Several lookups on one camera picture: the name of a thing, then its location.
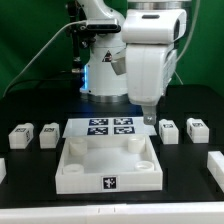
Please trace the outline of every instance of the small white cube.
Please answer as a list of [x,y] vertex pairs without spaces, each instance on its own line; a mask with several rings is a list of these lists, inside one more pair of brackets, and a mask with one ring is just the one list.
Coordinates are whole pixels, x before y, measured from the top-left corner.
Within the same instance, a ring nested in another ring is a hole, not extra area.
[[201,119],[189,118],[187,120],[187,133],[193,143],[209,142],[209,128]]
[[9,134],[9,144],[11,149],[25,149],[33,139],[34,126],[30,123],[18,125]]
[[5,160],[0,158],[0,184],[2,183],[5,175],[6,175]]
[[179,130],[172,120],[163,119],[159,122],[159,135],[165,145],[179,142]]
[[44,125],[39,137],[41,149],[56,148],[60,137],[59,124],[52,123]]

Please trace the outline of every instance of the white box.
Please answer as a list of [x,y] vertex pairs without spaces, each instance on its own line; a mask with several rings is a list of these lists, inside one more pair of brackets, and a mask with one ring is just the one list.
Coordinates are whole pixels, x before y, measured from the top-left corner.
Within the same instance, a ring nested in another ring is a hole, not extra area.
[[9,134],[9,144],[11,149],[25,149],[33,139],[34,126],[31,123],[18,125]]
[[83,136],[66,139],[55,178],[57,194],[152,191],[163,172],[147,135]]
[[201,119],[187,120],[187,133],[194,143],[208,143],[209,129]]
[[60,137],[59,125],[56,123],[44,125],[39,138],[41,149],[56,148]]
[[171,120],[159,121],[159,135],[165,145],[178,144],[179,142],[179,130]]

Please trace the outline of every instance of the white plastic part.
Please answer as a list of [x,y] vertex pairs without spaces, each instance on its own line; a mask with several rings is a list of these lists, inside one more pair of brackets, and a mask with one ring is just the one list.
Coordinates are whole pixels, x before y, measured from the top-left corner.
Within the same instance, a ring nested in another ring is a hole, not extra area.
[[87,141],[83,138],[71,139],[69,149],[73,156],[84,156],[87,153]]
[[[144,138],[144,152],[129,152],[130,137]],[[55,177],[57,194],[162,190],[163,172],[147,135],[82,138],[88,145],[87,154],[83,156],[73,156],[70,152],[69,145],[75,137],[65,141]],[[80,165],[83,173],[77,172]],[[67,169],[74,173],[66,175]]]
[[221,152],[208,152],[207,168],[224,192],[224,156]]
[[60,138],[59,124],[52,123],[44,125],[39,138],[41,149],[56,148]]
[[6,175],[5,159],[0,158],[0,184]]
[[201,119],[189,118],[187,120],[187,133],[193,143],[209,142],[209,128]]
[[187,14],[175,10],[128,10],[122,29],[125,43],[171,44],[186,31]]
[[[124,17],[108,7],[103,0],[78,0],[88,19],[116,19],[122,27]],[[81,93],[93,97],[121,96],[127,94],[126,74],[117,76],[111,66],[112,55],[125,49],[121,32],[96,35],[96,42],[91,45],[90,60],[86,65],[85,82]]]
[[179,130],[172,120],[159,121],[159,135],[164,145],[178,144]]
[[18,125],[9,134],[9,144],[11,149],[25,149],[33,139],[34,126],[31,123]]
[[129,137],[128,151],[137,154],[145,152],[145,137],[144,136]]

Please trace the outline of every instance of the black cable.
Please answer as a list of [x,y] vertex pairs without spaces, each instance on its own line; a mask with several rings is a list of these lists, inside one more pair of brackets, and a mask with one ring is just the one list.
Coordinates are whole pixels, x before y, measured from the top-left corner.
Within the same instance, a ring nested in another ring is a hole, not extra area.
[[41,48],[41,50],[32,58],[32,60],[25,66],[25,68],[19,73],[19,75],[17,75],[10,83],[9,85],[6,87],[4,93],[3,93],[3,97],[6,95],[6,92],[8,92],[8,89],[10,88],[11,85],[13,85],[13,83],[15,83],[20,77],[22,77],[24,75],[24,73],[29,69],[29,67],[37,60],[37,58],[40,57],[40,55],[47,49],[47,47],[59,36],[60,33],[62,33],[62,31],[64,31],[67,27],[70,27],[72,25],[76,25],[76,24],[85,24],[86,21],[79,21],[79,22],[74,22],[74,23],[69,23],[66,24],[65,26],[63,26],[48,42],[47,44],[44,45],[43,48]]
[[65,74],[72,74],[72,72],[71,71],[60,71],[57,74],[53,74],[53,75],[49,76],[47,79],[41,79],[41,81],[35,86],[35,89],[39,89],[40,86],[42,86],[46,82],[46,80],[55,78],[60,75],[65,75]]
[[14,88],[17,85],[26,83],[26,82],[40,82],[40,81],[44,81],[44,82],[61,82],[61,81],[72,81],[73,79],[27,79],[27,80],[22,80],[22,81],[18,81],[13,83],[5,92],[5,96],[10,92],[10,90],[12,88]]

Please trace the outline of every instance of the blue light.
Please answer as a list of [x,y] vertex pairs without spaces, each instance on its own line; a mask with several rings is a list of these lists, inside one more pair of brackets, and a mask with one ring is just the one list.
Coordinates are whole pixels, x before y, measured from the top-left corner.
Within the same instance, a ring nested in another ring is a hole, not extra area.
[[88,89],[88,68],[87,65],[84,66],[84,85],[83,85],[83,89],[87,90]]

